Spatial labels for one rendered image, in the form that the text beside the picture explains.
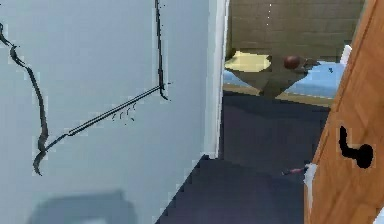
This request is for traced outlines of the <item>white pillow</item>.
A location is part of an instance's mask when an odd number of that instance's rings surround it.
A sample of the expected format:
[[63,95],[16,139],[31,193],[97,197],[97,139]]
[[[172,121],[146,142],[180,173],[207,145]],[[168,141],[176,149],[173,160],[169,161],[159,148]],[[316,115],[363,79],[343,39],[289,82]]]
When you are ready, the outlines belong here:
[[351,54],[351,51],[352,51],[352,47],[350,45],[345,45],[344,46],[344,49],[343,49],[343,52],[342,52],[342,55],[341,55],[341,58],[340,58],[340,63],[343,66],[347,65],[349,56]]

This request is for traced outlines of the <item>small pink stick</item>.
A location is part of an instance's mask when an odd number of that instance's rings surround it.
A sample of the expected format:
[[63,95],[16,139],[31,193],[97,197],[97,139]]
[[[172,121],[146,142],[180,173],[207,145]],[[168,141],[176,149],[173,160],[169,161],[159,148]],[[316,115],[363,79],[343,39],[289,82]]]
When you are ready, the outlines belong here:
[[285,176],[285,175],[291,175],[291,174],[305,173],[308,169],[309,167],[307,166],[304,166],[302,168],[292,168],[292,169],[287,169],[285,171],[282,171],[281,174]]

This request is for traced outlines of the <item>orange-brown wooden room door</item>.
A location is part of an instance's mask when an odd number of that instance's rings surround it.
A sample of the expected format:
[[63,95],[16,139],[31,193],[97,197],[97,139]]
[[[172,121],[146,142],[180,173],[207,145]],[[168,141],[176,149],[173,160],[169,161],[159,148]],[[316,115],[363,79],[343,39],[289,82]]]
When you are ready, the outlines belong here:
[[[349,146],[373,147],[369,168],[342,156],[340,127],[347,129]],[[384,0],[366,0],[313,162],[304,224],[373,224],[384,208]]]

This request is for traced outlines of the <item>white door frame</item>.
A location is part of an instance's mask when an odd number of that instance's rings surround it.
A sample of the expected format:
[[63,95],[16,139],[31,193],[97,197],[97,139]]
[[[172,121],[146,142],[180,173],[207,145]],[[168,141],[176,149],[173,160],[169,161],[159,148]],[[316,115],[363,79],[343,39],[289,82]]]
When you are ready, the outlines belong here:
[[203,153],[219,157],[223,72],[230,0],[209,0]]

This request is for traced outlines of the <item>reddish-brown ball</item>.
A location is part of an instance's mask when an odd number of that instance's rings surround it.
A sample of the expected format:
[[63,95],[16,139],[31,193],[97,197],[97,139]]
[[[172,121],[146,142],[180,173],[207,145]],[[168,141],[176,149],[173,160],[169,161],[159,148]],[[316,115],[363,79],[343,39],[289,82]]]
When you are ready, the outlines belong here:
[[293,70],[293,69],[296,69],[299,67],[299,65],[301,63],[301,58],[299,56],[296,56],[296,55],[286,56],[284,58],[283,63],[284,63],[284,67],[286,69]]

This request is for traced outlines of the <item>pale yellow pillow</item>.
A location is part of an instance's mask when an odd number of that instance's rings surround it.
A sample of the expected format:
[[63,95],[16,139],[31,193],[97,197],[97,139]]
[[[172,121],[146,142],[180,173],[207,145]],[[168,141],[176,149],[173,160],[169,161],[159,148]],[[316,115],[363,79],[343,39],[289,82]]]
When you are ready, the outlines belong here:
[[270,65],[271,62],[267,55],[237,51],[231,59],[225,62],[224,67],[242,72],[260,72]]

